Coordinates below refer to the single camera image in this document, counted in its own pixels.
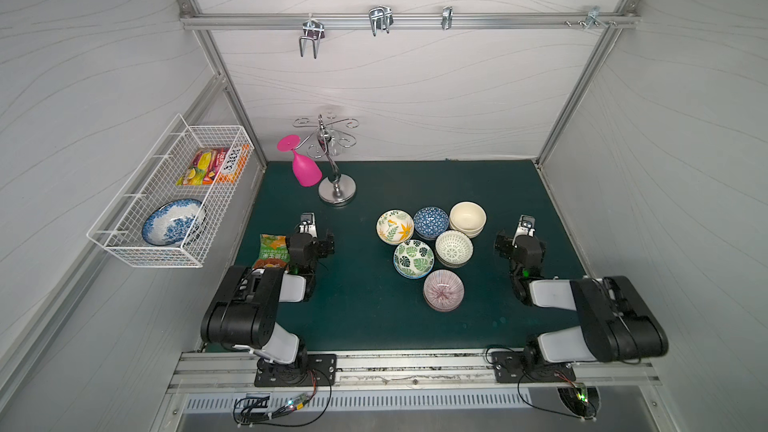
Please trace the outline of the green leaf bowl front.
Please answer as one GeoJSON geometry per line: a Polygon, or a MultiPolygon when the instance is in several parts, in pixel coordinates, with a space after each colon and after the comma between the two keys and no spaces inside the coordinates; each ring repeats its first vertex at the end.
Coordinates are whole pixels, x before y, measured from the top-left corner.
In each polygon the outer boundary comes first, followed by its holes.
{"type": "Polygon", "coordinates": [[[423,274],[431,272],[434,263],[434,252],[420,240],[408,240],[399,244],[393,255],[393,264],[397,272],[423,274]]]}

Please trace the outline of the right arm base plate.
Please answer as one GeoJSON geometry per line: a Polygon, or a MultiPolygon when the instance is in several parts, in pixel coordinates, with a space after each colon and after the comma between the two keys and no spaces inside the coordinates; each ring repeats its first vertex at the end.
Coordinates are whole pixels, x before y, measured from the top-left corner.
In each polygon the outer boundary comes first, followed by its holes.
{"type": "Polygon", "coordinates": [[[501,384],[576,382],[573,368],[566,363],[546,362],[523,351],[492,350],[486,355],[495,380],[501,384]]]}

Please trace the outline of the green leaf bowl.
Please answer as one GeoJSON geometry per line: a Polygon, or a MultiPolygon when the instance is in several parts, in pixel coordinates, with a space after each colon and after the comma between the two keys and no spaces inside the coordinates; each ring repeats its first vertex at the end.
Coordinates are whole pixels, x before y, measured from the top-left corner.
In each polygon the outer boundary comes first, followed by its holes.
{"type": "Polygon", "coordinates": [[[426,273],[423,273],[423,274],[413,275],[413,274],[408,274],[408,273],[405,273],[405,272],[398,271],[398,274],[401,277],[404,277],[404,278],[409,279],[409,280],[420,280],[420,279],[423,279],[423,278],[427,277],[430,274],[430,272],[426,272],[426,273]]]}
{"type": "Polygon", "coordinates": [[[431,272],[434,263],[434,252],[420,240],[408,240],[399,244],[393,255],[393,264],[397,272],[423,274],[431,272]]]}

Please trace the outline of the green lattice pattern bowl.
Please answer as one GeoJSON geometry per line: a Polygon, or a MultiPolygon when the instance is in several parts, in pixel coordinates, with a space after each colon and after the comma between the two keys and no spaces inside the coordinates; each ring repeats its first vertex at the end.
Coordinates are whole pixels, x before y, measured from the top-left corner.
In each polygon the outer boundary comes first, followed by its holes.
{"type": "Polygon", "coordinates": [[[474,247],[471,239],[456,230],[447,230],[435,240],[435,252],[437,257],[453,263],[469,261],[473,255],[474,247]]]}

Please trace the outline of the pink striped bowl front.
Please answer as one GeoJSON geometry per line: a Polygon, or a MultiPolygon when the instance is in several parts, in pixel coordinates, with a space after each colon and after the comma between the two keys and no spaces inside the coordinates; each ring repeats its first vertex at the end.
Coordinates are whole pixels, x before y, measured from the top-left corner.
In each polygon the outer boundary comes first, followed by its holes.
{"type": "Polygon", "coordinates": [[[448,313],[456,310],[461,305],[461,303],[436,304],[427,302],[427,305],[437,312],[448,313]]]}

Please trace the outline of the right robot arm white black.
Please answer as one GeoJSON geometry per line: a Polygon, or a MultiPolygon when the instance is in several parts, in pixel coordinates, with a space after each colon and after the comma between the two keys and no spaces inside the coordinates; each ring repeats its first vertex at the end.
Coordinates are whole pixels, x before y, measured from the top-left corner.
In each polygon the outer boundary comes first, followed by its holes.
{"type": "Polygon", "coordinates": [[[625,276],[548,279],[541,275],[545,244],[531,233],[499,233],[494,249],[509,260],[515,296],[525,305],[572,311],[578,324],[529,341],[528,367],[574,362],[640,362],[668,353],[669,340],[625,276]]]}

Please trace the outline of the blue triangle pattern bowl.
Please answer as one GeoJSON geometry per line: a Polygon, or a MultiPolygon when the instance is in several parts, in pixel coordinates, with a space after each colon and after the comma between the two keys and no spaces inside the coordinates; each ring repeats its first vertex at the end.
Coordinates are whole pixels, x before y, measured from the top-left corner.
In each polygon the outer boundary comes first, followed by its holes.
{"type": "Polygon", "coordinates": [[[424,240],[435,240],[450,225],[449,215],[435,206],[424,207],[413,216],[415,233],[424,240]]]}

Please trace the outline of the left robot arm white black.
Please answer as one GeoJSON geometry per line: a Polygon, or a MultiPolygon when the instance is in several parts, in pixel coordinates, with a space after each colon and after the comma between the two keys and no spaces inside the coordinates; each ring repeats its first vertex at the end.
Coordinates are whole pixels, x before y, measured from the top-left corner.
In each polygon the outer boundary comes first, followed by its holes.
{"type": "Polygon", "coordinates": [[[286,246],[284,265],[269,259],[259,267],[227,270],[201,321],[204,343],[245,351],[276,366],[307,368],[306,345],[280,326],[278,308],[312,297],[318,262],[335,252],[334,235],[328,232],[319,239],[298,232],[286,239],[286,246]]]}

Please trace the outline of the yellow leaf pattern bowl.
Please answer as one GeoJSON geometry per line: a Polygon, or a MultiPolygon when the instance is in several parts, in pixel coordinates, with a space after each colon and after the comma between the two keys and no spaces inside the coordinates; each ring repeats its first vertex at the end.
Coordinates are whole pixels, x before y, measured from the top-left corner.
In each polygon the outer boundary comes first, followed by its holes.
{"type": "Polygon", "coordinates": [[[403,210],[389,210],[378,218],[376,232],[386,244],[399,245],[412,238],[414,221],[411,215],[403,210]]]}

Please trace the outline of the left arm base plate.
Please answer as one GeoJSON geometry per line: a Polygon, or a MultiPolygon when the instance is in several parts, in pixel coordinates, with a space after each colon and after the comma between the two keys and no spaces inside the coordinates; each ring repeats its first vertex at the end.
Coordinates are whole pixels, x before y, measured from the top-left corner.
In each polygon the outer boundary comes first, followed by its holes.
{"type": "Polygon", "coordinates": [[[291,364],[260,359],[254,386],[257,388],[299,388],[333,386],[336,381],[335,354],[301,355],[291,364]]]}

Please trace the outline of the pink striped bowl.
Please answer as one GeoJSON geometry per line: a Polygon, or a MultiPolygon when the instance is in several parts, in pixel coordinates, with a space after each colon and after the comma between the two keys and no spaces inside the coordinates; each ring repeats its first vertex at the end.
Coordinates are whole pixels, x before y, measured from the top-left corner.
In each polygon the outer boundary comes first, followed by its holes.
{"type": "Polygon", "coordinates": [[[437,312],[448,313],[456,310],[461,305],[461,303],[436,304],[427,302],[427,305],[437,312]]]}
{"type": "Polygon", "coordinates": [[[426,302],[436,304],[462,303],[465,287],[460,277],[450,270],[431,272],[423,285],[426,302]]]}

